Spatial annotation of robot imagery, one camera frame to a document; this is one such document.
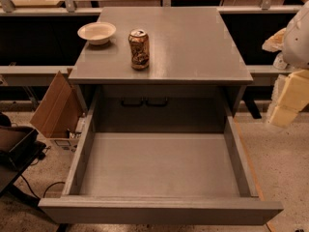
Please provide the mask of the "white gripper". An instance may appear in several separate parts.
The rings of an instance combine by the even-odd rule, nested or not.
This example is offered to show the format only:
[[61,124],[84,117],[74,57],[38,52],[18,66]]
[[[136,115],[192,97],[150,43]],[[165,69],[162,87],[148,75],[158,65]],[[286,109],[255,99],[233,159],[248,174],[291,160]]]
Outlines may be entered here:
[[[282,28],[269,37],[262,45],[268,52],[281,51],[286,29]],[[309,71],[301,70],[289,75],[280,74],[275,81],[271,104],[268,108],[268,123],[286,128],[309,104]]]

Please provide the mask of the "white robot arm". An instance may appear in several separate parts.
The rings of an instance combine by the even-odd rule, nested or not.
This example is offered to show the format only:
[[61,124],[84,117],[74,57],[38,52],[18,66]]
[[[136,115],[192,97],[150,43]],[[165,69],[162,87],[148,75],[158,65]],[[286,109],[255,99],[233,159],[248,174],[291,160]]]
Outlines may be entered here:
[[262,49],[280,51],[274,64],[285,63],[295,68],[288,76],[278,76],[267,111],[267,123],[284,129],[309,104],[309,1],[286,28],[265,40]]

